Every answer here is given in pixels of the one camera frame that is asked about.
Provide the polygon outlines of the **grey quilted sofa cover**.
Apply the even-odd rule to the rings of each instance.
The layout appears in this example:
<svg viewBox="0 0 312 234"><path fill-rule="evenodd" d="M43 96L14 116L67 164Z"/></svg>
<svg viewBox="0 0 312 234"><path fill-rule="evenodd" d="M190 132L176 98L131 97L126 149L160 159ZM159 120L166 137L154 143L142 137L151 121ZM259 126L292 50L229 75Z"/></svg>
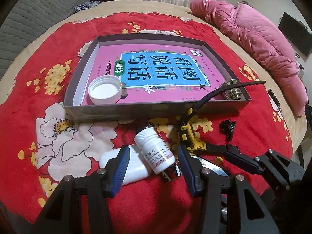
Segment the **grey quilted sofa cover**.
<svg viewBox="0 0 312 234"><path fill-rule="evenodd" d="M1 77L17 55L89 0L18 0L1 26Z"/></svg>

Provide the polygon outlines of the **brass metal knob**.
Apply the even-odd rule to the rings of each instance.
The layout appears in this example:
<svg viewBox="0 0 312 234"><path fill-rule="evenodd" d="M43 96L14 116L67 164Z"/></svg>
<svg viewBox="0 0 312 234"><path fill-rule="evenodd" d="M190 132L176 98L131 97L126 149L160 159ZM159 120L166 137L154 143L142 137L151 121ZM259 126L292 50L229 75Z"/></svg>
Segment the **brass metal knob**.
<svg viewBox="0 0 312 234"><path fill-rule="evenodd" d="M236 79L230 79L228 81L225 81L223 84L220 85L220 88L223 86L231 86L237 84ZM242 92L240 88L233 88L230 90L226 90L222 93L224 99L226 100L241 100Z"/></svg>

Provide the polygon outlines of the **pink quilted jacket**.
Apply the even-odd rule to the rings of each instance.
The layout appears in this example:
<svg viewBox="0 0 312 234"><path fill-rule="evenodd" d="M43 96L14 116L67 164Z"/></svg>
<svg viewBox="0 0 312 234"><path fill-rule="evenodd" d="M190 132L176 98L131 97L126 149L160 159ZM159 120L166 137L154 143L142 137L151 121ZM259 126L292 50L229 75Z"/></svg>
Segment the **pink quilted jacket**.
<svg viewBox="0 0 312 234"><path fill-rule="evenodd" d="M305 113L308 95L299 77L294 50L273 22L243 3L234 6L227 1L195 0L190 9L194 16L217 27L269 72L297 117Z"/></svg>

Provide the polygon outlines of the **small black clip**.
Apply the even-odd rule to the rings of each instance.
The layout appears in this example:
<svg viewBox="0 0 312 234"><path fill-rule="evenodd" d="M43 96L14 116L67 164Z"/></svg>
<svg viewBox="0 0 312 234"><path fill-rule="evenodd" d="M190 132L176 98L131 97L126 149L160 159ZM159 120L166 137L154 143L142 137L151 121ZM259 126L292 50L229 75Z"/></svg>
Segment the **small black clip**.
<svg viewBox="0 0 312 234"><path fill-rule="evenodd" d="M237 121L231 121L230 119L226 119L222 121L219 125L219 130L222 134L225 135L227 143L231 142L233 139L236 124Z"/></svg>

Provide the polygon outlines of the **black television screen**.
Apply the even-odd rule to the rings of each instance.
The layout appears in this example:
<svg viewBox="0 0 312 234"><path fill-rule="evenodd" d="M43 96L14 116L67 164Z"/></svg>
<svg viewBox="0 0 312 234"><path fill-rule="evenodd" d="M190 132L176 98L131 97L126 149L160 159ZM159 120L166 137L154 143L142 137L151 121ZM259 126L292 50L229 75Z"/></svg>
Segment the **black television screen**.
<svg viewBox="0 0 312 234"><path fill-rule="evenodd" d="M280 23L279 30L301 51L305 56L311 52L311 33L306 27L284 12Z"/></svg>

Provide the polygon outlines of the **white jar lid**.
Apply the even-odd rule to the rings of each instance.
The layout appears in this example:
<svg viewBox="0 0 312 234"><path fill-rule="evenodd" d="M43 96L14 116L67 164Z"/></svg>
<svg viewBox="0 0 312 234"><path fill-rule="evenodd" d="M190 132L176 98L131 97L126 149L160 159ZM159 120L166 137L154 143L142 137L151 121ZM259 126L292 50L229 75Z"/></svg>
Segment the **white jar lid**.
<svg viewBox="0 0 312 234"><path fill-rule="evenodd" d="M102 75L89 84L88 95L95 105L115 104L122 95L122 82L114 75Z"/></svg>

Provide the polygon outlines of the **blanket brand label tag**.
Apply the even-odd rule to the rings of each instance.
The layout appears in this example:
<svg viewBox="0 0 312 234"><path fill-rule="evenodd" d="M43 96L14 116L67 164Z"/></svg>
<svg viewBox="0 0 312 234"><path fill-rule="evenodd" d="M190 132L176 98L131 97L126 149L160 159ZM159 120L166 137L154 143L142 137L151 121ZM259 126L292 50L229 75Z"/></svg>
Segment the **blanket brand label tag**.
<svg viewBox="0 0 312 234"><path fill-rule="evenodd" d="M274 92L272 91L272 89L268 89L267 90L267 93L270 97L270 103L272 105L272 108L277 111L277 112L282 112L282 109L281 109L281 104L280 102L278 101L278 98L276 97L276 95L274 94Z"/></svg>

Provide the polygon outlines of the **grey shallow cardboard box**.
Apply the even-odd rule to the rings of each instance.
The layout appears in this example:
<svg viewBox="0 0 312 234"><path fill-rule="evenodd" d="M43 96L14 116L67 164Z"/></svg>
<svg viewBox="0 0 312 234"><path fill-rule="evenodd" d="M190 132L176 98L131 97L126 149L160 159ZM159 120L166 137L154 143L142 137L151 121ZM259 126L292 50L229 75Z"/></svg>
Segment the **grey shallow cardboard box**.
<svg viewBox="0 0 312 234"><path fill-rule="evenodd" d="M122 95L96 104L91 82L115 76ZM155 33L98 36L67 87L63 108L77 123L175 116L223 83L237 79L206 42Z"/></svg>

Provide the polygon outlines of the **yellow black wristwatch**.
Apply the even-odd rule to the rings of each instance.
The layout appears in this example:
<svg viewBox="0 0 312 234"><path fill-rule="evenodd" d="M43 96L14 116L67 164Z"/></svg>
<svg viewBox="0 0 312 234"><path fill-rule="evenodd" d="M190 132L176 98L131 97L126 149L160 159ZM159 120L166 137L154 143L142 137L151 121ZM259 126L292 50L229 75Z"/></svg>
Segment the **yellow black wristwatch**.
<svg viewBox="0 0 312 234"><path fill-rule="evenodd" d="M205 103L210 101L212 98L219 94L222 94L226 90L233 88L241 88L253 85L263 85L266 82L264 80L253 81L253 82L238 82L235 85L219 87L212 92L205 95L201 100L192 105L185 113L183 113L178 122L177 134L181 145L184 145L189 152L194 151L205 151L211 153L224 153L226 145L210 144L208 142L201 141L195 136L195 132L191 123L191 119L197 114Z"/></svg>

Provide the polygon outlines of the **black rectangular lighter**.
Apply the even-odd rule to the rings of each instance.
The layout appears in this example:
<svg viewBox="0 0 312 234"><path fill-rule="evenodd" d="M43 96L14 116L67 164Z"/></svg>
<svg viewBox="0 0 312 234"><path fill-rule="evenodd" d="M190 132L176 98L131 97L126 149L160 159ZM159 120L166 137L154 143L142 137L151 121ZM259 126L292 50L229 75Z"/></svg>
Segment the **black rectangular lighter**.
<svg viewBox="0 0 312 234"><path fill-rule="evenodd" d="M221 167L213 164L212 162L207 161L206 159L203 159L202 157L194 154L192 154L191 157L198 159L199 162L202 164L203 168L208 168L220 176L229 176Z"/></svg>

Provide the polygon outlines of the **blue patterned cloth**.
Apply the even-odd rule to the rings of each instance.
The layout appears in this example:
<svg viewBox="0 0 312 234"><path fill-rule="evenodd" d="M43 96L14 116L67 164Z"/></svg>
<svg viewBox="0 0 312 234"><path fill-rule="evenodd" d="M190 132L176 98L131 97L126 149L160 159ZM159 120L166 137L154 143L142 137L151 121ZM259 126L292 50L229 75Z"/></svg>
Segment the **blue patterned cloth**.
<svg viewBox="0 0 312 234"><path fill-rule="evenodd" d="M85 2L83 4L80 5L76 5L74 7L74 14L80 12L80 11L84 11L87 9L91 9L93 7L96 7L100 4L100 1L90 1L90 2Z"/></svg>

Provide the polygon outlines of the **pink Chinese workbook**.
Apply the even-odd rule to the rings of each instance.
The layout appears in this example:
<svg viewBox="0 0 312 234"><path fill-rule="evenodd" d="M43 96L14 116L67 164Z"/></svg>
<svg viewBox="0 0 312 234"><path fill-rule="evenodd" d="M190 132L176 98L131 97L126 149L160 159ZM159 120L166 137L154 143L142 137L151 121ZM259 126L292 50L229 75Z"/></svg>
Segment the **pink Chinese workbook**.
<svg viewBox="0 0 312 234"><path fill-rule="evenodd" d="M124 83L119 104L198 101L226 80L202 47L159 44L96 46L82 79L89 85L102 75Z"/></svg>

